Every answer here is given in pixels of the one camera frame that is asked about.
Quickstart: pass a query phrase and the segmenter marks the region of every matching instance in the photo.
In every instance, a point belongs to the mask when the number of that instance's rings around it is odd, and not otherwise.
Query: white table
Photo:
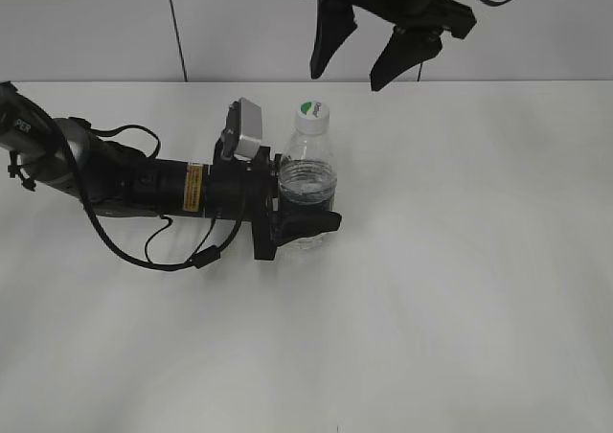
[[[20,87],[205,163],[232,100],[262,106],[276,151],[294,106],[326,101],[344,223],[271,263],[246,226],[218,264],[158,274],[76,200],[3,175],[0,431],[613,431],[613,82]],[[159,225],[105,223],[139,255]],[[153,257],[184,260],[206,226]]]

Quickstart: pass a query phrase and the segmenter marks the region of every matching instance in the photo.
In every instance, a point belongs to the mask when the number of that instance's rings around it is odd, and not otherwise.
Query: warning label
[[[200,209],[203,176],[203,165],[197,163],[188,164],[188,174],[185,178],[185,192],[183,193],[183,211],[197,213]]]

